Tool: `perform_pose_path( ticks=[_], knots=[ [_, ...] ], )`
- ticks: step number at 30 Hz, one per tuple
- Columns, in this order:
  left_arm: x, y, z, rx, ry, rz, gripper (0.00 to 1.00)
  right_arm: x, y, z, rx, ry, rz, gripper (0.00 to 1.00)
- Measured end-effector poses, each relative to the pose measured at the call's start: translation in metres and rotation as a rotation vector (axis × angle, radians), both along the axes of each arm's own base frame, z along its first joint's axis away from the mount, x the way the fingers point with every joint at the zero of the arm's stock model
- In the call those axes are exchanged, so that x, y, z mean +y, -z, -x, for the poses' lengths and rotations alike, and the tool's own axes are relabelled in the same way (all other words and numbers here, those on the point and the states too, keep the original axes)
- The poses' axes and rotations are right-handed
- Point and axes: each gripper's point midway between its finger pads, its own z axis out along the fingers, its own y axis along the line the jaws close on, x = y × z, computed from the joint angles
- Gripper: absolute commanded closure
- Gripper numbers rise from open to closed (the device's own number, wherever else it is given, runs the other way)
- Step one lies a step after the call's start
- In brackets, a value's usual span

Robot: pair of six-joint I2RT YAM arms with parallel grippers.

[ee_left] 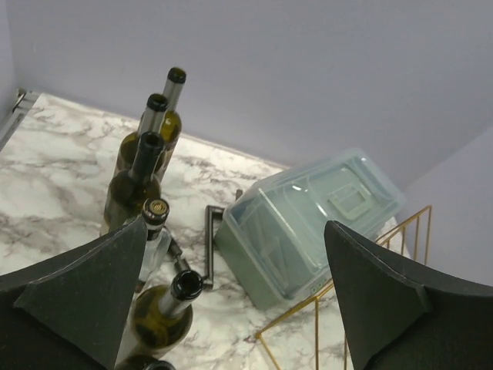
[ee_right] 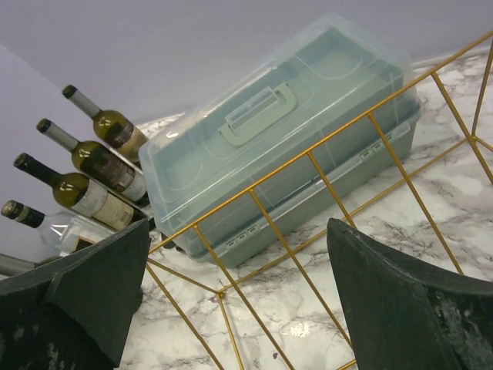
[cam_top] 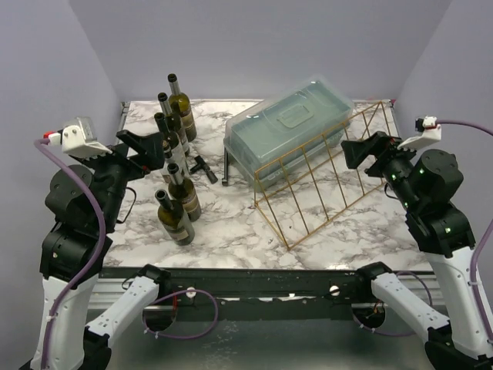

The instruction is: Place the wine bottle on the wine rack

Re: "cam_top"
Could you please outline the clear square glass bottle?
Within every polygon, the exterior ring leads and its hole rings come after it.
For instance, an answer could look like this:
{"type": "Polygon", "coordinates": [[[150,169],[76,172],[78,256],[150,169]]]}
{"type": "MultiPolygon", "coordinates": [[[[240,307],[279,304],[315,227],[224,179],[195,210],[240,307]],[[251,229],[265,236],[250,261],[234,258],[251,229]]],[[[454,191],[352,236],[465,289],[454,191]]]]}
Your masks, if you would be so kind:
{"type": "Polygon", "coordinates": [[[181,143],[178,143],[178,145],[175,147],[171,147],[170,143],[164,140],[163,152],[164,152],[165,163],[163,165],[163,168],[160,170],[160,173],[163,177],[163,180],[166,183],[171,183],[172,178],[167,169],[167,166],[171,163],[175,163],[179,166],[182,175],[184,175],[185,177],[189,176],[189,169],[186,162],[186,156],[183,151],[181,143]]]}

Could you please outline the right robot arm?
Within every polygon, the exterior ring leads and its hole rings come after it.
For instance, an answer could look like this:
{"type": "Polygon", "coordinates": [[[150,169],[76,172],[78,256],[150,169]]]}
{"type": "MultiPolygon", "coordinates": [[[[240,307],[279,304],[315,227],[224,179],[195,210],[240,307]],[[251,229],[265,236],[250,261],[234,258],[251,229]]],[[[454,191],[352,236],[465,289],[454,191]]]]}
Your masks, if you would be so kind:
{"type": "Polygon", "coordinates": [[[430,264],[447,309],[441,314],[406,288],[383,263],[359,269],[356,296],[387,304],[422,340],[429,362],[436,369],[490,369],[492,336],[484,320],[491,309],[480,309],[476,298],[485,296],[471,266],[475,237],[471,225],[452,202],[464,177],[454,155],[443,150],[424,151],[416,163],[414,150],[398,137],[377,131],[365,140],[344,140],[346,165],[358,168],[369,156],[374,163],[369,177],[383,178],[403,206],[405,223],[430,264]]]}

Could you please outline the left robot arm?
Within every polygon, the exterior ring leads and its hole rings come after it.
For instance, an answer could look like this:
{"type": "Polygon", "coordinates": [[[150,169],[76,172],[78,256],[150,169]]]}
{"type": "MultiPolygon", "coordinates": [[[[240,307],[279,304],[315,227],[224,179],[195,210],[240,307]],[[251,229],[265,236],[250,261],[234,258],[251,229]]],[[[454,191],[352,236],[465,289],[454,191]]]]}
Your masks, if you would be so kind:
{"type": "Polygon", "coordinates": [[[122,130],[117,138],[118,144],[104,146],[70,126],[35,141],[44,154],[60,145],[75,163],[58,162],[45,198],[55,223],[42,242],[42,326],[27,369],[106,368],[116,340],[132,321],[147,305],[170,297],[170,274],[146,265],[99,318],[86,319],[129,182],[164,164],[161,133],[122,130]]]}

